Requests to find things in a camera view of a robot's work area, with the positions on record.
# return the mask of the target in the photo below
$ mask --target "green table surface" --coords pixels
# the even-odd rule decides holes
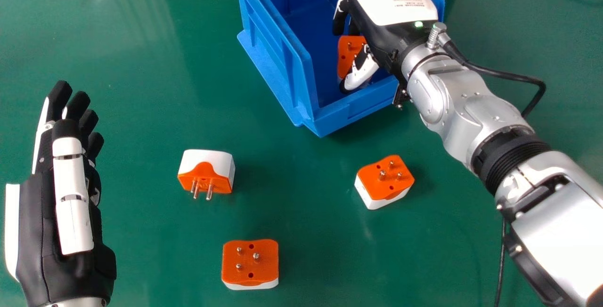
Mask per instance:
[[[603,179],[603,0],[447,2],[449,32],[469,58],[547,81],[530,123]],[[480,181],[411,106],[323,139],[294,127],[237,42],[238,7],[0,0],[0,183],[28,176],[43,97],[67,80],[90,94],[106,139],[98,169],[104,239],[118,258],[112,306],[491,306],[500,216]],[[518,107],[534,92],[488,83]],[[192,200],[176,179],[188,148],[232,153],[235,193]],[[389,154],[416,184],[368,211],[355,173]],[[222,245],[259,238],[280,245],[279,286],[228,290]],[[502,305],[540,305],[506,269]],[[20,286],[0,271],[0,306],[21,305]]]

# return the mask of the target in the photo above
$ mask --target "robotic hand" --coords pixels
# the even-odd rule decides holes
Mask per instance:
[[[88,95],[59,81],[44,101],[32,175],[6,185],[5,256],[28,307],[104,307],[116,279],[103,244],[101,181],[95,169],[103,137]]]
[[[603,306],[603,187],[541,141],[522,114],[479,73],[540,87],[530,77],[470,63],[437,22],[431,0],[339,0],[333,32],[364,35],[340,89],[382,67],[399,80],[394,105],[411,100],[444,148],[483,181],[510,228],[504,247],[545,305]]]

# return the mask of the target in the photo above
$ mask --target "orange and white plug adapter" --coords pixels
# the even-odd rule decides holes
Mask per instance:
[[[235,161],[231,154],[215,150],[185,150],[178,170],[182,187],[197,198],[207,192],[205,200],[213,193],[230,194],[235,180]]]
[[[354,186],[368,209],[378,209],[405,197],[413,183],[401,157],[390,155],[360,168]]]
[[[267,290],[278,285],[278,243],[234,240],[222,249],[222,282],[235,291]]]

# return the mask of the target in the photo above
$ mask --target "blue plastic bin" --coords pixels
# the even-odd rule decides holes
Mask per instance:
[[[319,137],[392,102],[398,80],[381,72],[344,96],[338,88],[337,42],[331,32],[338,0],[239,0],[239,41],[293,122]],[[440,20],[444,0],[433,0]]]

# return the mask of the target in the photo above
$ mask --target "robotic arm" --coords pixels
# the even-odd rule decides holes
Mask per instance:
[[[59,81],[44,101],[32,175],[6,185],[5,257],[28,307],[105,307],[116,279],[103,244],[96,158],[103,137],[88,95]]]
[[[603,187],[490,92],[477,73],[484,68],[459,53],[431,0],[339,0],[335,35],[348,15],[349,34],[364,35],[368,47],[342,92],[369,80],[376,69],[363,67],[373,62],[395,75],[394,105],[410,100],[448,154],[493,194],[511,226],[504,246],[541,301],[603,306]]]

